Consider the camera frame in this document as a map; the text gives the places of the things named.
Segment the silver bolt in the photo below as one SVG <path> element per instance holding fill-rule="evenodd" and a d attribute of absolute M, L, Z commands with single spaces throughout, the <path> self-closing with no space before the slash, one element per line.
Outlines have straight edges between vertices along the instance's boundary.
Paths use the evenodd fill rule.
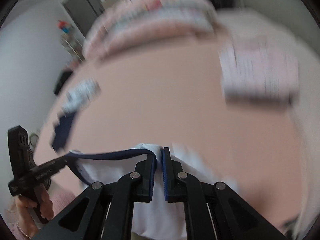
<path fill-rule="evenodd" d="M 178 178 L 179 179 L 185 179 L 186 177 L 188 177 L 188 174 L 186 174 L 185 172 L 179 172 L 178 173 Z"/>
<path fill-rule="evenodd" d="M 226 188 L 226 184 L 224 184 L 223 182 L 218 182 L 217 184 L 216 184 L 216 188 L 217 189 L 225 189 Z"/>
<path fill-rule="evenodd" d="M 99 189 L 99 188 L 102 187 L 102 183 L 96 181 L 96 182 L 92 183 L 91 187 L 92 187 L 93 189 Z"/>
<path fill-rule="evenodd" d="M 131 179 L 137 179 L 140 177 L 140 174 L 138 172 L 131 172 L 130 173 L 130 178 Z"/>

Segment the triangular cutout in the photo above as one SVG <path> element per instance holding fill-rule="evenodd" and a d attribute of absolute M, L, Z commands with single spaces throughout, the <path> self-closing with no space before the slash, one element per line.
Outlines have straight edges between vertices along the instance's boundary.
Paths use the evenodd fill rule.
<path fill-rule="evenodd" d="M 244 207 L 241 206 L 236 200 L 230 198 L 229 204 L 234 216 L 236 217 L 238 226 L 243 232 L 258 226 L 258 220 L 247 210 L 245 210 Z"/>
<path fill-rule="evenodd" d="M 89 198 L 81 200 L 68 214 L 60 221 L 59 226 L 64 227 L 72 232 L 76 232 L 84 215 L 85 209 L 89 203 Z"/>

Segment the person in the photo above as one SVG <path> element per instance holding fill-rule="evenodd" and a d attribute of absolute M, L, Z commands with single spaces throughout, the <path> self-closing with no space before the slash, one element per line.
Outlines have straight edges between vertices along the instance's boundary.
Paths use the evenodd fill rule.
<path fill-rule="evenodd" d="M 42 186 L 40 212 L 43 218 L 51 220 L 55 215 L 62 211 L 69 203 L 75 199 L 75 195 L 63 189 L 49 196 Z M 17 240 L 26 240 L 33 237 L 38 231 L 38 227 L 31 217 L 28 208 L 37 206 L 37 203 L 24 196 L 15 198 L 15 206 L 18 213 L 18 221 L 10 228 Z"/>

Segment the human hand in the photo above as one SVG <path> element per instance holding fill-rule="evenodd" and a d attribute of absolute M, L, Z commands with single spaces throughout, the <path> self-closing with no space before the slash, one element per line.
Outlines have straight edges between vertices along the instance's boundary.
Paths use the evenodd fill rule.
<path fill-rule="evenodd" d="M 50 200 L 49 194 L 45 190 L 43 185 L 41 199 L 41 216 L 43 218 L 46 218 L 47 220 L 51 220 L 53 218 L 53 205 L 52 201 Z M 18 196 L 15 199 L 15 203 L 19 214 L 19 227 L 26 235 L 28 235 L 29 237 L 33 237 L 39 231 L 39 229 L 37 228 L 33 218 L 31 217 L 28 208 L 37 207 L 37 203 L 24 196 Z"/>

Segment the beige surface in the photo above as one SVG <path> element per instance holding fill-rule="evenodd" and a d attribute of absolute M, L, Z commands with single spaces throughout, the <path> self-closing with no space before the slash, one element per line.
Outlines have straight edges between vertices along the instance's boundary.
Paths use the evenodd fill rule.
<path fill-rule="evenodd" d="M 108 62 L 87 62 L 61 93 L 35 153 L 40 164 L 57 157 L 49 142 L 64 92 L 94 77 L 101 94 L 73 125 L 66 150 L 86 153 L 134 145 L 186 144 L 222 176 L 237 180 L 240 195 L 278 226 L 300 211 L 300 138 L 279 109 L 226 105 L 220 87 L 217 41 L 172 42 L 132 50 Z M 54 179 L 74 193 L 68 169 Z"/>

